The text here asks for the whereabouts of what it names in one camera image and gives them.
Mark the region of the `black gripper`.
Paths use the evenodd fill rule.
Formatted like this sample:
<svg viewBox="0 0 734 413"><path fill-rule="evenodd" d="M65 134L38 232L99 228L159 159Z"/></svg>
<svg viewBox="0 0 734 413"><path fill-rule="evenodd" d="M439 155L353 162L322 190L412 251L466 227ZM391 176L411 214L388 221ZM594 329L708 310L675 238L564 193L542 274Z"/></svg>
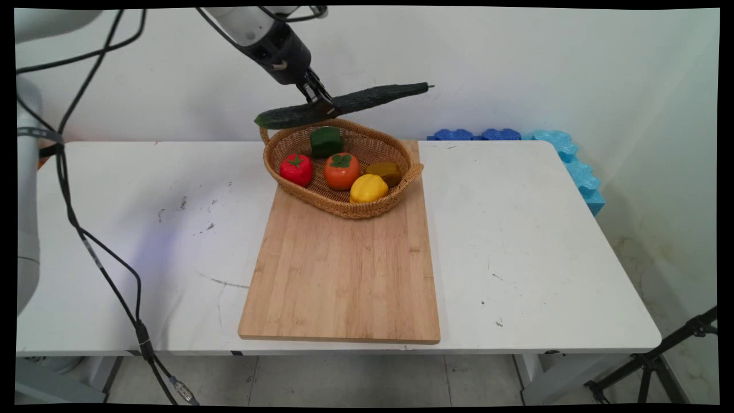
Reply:
<svg viewBox="0 0 734 413"><path fill-rule="evenodd" d="M319 76L310 68L311 54L286 23L275 22L264 37L241 52L262 67L279 84L296 85L312 111L334 119L340 109L334 104Z"/></svg>

